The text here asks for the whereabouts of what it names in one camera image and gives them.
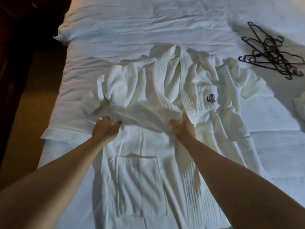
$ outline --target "black circular logo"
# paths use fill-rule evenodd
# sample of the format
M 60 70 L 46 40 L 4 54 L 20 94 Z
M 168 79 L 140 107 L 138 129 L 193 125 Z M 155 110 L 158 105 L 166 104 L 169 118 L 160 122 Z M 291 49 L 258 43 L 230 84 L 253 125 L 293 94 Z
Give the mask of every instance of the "black circular logo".
M 210 103 L 215 103 L 216 102 L 215 95 L 213 93 L 208 94 L 207 101 Z

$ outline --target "brown floor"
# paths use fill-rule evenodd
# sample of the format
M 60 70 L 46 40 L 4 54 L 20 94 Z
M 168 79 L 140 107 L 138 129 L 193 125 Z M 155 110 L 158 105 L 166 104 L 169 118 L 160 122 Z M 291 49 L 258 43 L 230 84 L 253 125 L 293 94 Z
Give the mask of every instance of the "brown floor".
M 35 52 L 0 170 L 0 190 L 37 168 L 66 59 L 52 43 Z

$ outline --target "person's right arm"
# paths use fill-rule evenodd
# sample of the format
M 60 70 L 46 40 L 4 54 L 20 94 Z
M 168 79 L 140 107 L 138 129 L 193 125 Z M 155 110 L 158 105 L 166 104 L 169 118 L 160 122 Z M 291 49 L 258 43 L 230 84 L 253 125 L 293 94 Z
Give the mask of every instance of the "person's right arm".
M 305 228 L 305 208 L 269 181 L 196 140 L 185 116 L 171 121 L 209 190 L 234 229 Z

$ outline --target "person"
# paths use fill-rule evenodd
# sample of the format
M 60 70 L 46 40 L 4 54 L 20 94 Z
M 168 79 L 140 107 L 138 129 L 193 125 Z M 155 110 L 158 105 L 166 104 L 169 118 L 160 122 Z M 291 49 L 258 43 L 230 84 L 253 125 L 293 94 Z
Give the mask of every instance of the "person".
M 92 138 L 0 192 L 0 228 L 54 228 L 101 149 L 113 141 L 121 121 L 104 116 Z M 215 200 L 234 229 L 305 228 L 305 208 L 251 170 L 196 140 L 187 116 L 171 121 Z

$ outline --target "mattress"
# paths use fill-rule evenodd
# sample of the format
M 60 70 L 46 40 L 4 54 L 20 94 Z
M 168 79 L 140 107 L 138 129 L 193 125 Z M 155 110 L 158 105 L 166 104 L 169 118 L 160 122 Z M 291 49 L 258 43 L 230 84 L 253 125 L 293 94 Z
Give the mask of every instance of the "mattress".
M 172 45 L 224 58 L 249 54 L 252 49 L 240 39 L 251 35 L 249 20 L 283 35 L 284 51 L 305 57 L 303 0 L 135 0 L 134 6 L 119 1 L 72 1 L 59 28 L 58 39 L 69 46 L 49 128 L 91 132 L 97 114 L 81 121 L 80 101 L 114 63 L 159 57 Z M 305 206 L 305 122 L 292 102 L 305 90 L 305 77 L 287 80 L 273 70 L 250 68 L 267 86 L 242 101 L 243 121 L 274 183 Z M 39 167 L 76 146 L 47 139 Z M 99 154 L 56 228 L 102 228 L 101 160 Z

